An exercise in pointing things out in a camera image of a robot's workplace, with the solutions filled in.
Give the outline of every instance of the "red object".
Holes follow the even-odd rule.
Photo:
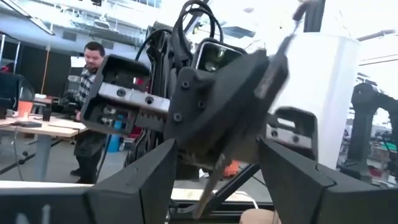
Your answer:
[[[239,161],[232,161],[231,165],[225,167],[224,177],[233,177],[239,172]]]
[[[382,171],[375,167],[369,167],[369,172],[373,177],[381,177],[382,174]]]
[[[18,101],[18,117],[23,118],[25,115],[29,116],[32,112],[33,102],[29,101]]]
[[[0,71],[2,71],[2,72],[10,72],[10,68],[7,67],[7,66],[2,66]]]
[[[143,84],[144,84],[144,81],[138,78],[137,81],[136,81],[136,85],[143,85]],[[129,138],[132,138],[132,139],[138,138],[138,136],[140,135],[141,131],[142,131],[142,128],[140,128],[140,127],[134,128],[132,130],[132,133],[129,135]]]

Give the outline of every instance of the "cable bundle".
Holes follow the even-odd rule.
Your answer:
[[[192,8],[193,5],[198,5],[198,8]],[[183,6],[180,11],[180,15],[177,18],[177,21],[174,24],[174,27],[172,30],[169,29],[157,29],[154,32],[152,32],[142,43],[141,48],[139,49],[137,55],[136,55],[136,60],[139,60],[139,57],[142,53],[142,51],[145,49],[145,46],[151,41],[158,33],[160,32],[166,32],[171,35],[171,46],[174,50],[174,59],[175,59],[175,66],[177,69],[177,73],[180,71],[180,69],[183,67],[182,59],[180,56],[181,53],[181,48],[182,48],[182,53],[184,53],[189,60],[192,60],[193,55],[190,51],[190,48],[187,44],[185,34],[183,31],[183,18],[187,14],[194,14],[194,13],[204,13],[206,14],[209,19],[210,19],[210,38],[214,38],[215,36],[215,29],[216,26],[218,27],[218,30],[220,32],[220,42],[223,42],[224,40],[224,35],[223,35],[223,30],[221,28],[220,23],[218,20],[215,18],[213,11],[210,9],[210,7],[205,4],[201,0],[189,0],[187,1]]]

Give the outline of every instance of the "blue bin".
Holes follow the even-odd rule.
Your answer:
[[[115,121],[114,128],[115,129],[121,129],[122,128],[122,122],[121,121]],[[110,136],[110,138],[111,138],[111,140],[109,141],[108,152],[119,152],[120,135],[112,134]]]

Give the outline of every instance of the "man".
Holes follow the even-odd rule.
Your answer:
[[[84,49],[86,65],[80,75],[80,87],[76,100],[79,108],[83,106],[90,87],[94,82],[97,69],[100,67],[104,56],[104,47],[97,42],[89,42]],[[80,121],[80,110],[76,110],[76,120]],[[101,159],[101,148],[106,136],[94,131],[85,131],[76,138],[75,156],[79,168],[70,172],[79,176],[78,184],[94,184],[96,181],[97,165]]]

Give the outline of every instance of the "white cable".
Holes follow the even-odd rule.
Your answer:
[[[21,181],[25,181],[22,176],[21,168],[19,167],[19,159],[18,159],[18,153],[17,153],[17,134],[18,134],[18,132],[17,132],[17,126],[16,126],[15,130],[14,130],[14,140],[12,142],[12,145],[14,146],[14,157],[15,157],[15,163],[17,164],[19,178],[21,179]]]
[[[235,192],[235,194],[244,195],[244,196],[249,197],[250,200],[251,200],[251,202],[252,202],[253,205],[254,205],[254,208],[259,209],[259,206],[258,206],[256,200],[255,200],[254,198],[252,198],[252,197],[251,197],[249,194],[247,194],[246,192]]]

